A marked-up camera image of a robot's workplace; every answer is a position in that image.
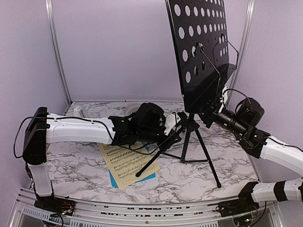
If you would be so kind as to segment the black music stand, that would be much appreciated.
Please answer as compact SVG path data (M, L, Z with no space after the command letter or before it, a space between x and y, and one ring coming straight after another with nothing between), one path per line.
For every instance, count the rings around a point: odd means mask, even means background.
M168 0L166 8L187 115L176 129L186 133L180 156L185 163L191 133L201 139L195 116L221 104L222 89L237 65L229 61L224 1Z

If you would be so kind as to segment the white metronome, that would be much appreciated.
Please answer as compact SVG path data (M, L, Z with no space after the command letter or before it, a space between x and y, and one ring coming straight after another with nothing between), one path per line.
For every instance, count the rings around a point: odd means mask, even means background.
M76 117L81 117L81 118L85 118L87 116L85 110L80 105L78 105L74 108L73 115Z

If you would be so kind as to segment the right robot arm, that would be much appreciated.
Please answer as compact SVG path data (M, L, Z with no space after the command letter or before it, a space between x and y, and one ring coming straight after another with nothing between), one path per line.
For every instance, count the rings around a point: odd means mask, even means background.
M256 127L264 112L258 101L247 97L237 104L235 112L225 107L218 109L214 105L209 111L199 114L199 117L206 127L216 123L233 133L248 155L272 161L302 175L303 150ZM303 178L275 183L249 182L238 197L234 207L239 212L246 211L253 203L263 201L302 201Z

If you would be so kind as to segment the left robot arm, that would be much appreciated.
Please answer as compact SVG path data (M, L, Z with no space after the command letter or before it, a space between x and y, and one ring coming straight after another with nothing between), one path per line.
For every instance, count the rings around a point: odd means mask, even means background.
M156 144L157 155L181 140L176 129L184 120L183 112L164 115L154 103L143 103L129 116L82 118L51 114L39 107L29 117L21 158L27 163L35 184L36 194L49 210L56 210L60 200L53 195L47 168L46 146L58 142L94 142L118 146L137 152L131 146L136 142Z

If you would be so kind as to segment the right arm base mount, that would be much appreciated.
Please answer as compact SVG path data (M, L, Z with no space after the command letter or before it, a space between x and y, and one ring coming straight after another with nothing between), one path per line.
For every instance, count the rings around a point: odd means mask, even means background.
M227 217L259 209L259 204L251 196L257 184L258 182L248 182L241 189L237 199L220 202L215 210L221 214L221 217Z

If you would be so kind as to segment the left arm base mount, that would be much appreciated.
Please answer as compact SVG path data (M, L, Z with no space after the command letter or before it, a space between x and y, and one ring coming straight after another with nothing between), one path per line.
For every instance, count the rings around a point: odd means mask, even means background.
M46 211L50 211L58 216L72 216L76 202L66 198L58 198L53 194L51 196L42 197L37 195L34 206Z

